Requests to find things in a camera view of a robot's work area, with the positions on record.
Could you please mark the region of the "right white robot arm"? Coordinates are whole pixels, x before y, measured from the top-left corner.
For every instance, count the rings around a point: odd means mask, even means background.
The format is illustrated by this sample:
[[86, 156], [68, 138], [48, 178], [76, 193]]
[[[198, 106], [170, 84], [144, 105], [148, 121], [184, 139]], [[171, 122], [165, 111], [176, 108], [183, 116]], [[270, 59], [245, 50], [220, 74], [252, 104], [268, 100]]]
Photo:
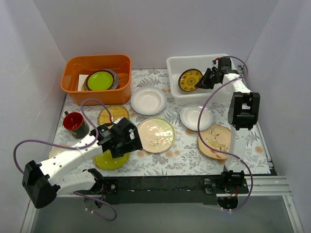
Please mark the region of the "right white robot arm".
[[228, 111], [228, 123], [231, 127], [229, 151], [209, 146], [207, 141], [198, 135], [198, 141], [208, 149], [228, 155], [224, 171], [215, 177], [203, 180], [204, 190], [208, 194], [247, 193], [252, 188], [247, 187], [244, 170], [248, 165], [244, 161], [246, 141], [259, 117], [260, 94], [250, 91], [243, 83], [247, 74], [240, 77], [233, 75], [231, 60], [233, 56], [226, 55], [213, 60], [218, 67], [206, 71], [197, 86], [201, 89], [212, 89], [215, 84], [221, 87], [232, 87], [232, 99]]

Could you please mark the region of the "yellow black patterned plate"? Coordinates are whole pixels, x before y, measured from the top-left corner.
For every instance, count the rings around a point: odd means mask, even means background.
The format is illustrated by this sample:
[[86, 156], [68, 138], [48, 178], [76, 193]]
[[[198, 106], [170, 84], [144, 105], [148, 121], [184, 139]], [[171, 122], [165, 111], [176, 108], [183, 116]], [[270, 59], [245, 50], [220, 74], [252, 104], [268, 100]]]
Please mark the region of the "yellow black patterned plate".
[[198, 69], [184, 71], [178, 79], [178, 86], [182, 91], [192, 92], [198, 89], [195, 85], [202, 79], [203, 74]]

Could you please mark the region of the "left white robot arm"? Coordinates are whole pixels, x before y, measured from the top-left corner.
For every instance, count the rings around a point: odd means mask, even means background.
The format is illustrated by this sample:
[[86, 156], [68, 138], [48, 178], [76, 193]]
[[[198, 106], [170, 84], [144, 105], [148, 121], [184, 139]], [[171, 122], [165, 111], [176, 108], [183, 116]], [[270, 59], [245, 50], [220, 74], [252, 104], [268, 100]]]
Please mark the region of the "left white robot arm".
[[75, 191], [95, 195], [105, 192], [108, 188], [104, 177], [96, 169], [88, 169], [79, 174], [69, 172], [107, 150], [112, 158], [142, 150], [137, 126], [125, 117], [120, 118], [117, 122], [93, 129], [72, 150], [66, 150], [40, 163], [27, 163], [22, 186], [35, 208], [46, 207], [57, 196]]

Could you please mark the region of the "cream plate with twig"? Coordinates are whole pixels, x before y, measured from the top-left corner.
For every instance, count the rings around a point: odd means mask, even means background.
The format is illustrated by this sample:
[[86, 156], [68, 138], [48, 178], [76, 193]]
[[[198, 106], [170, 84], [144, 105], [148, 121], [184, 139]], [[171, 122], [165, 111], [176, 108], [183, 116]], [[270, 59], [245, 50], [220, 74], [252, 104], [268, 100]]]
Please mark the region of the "cream plate with twig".
[[162, 153], [168, 150], [175, 141], [175, 130], [172, 124], [159, 117], [144, 120], [138, 126], [138, 133], [143, 149], [150, 153]]

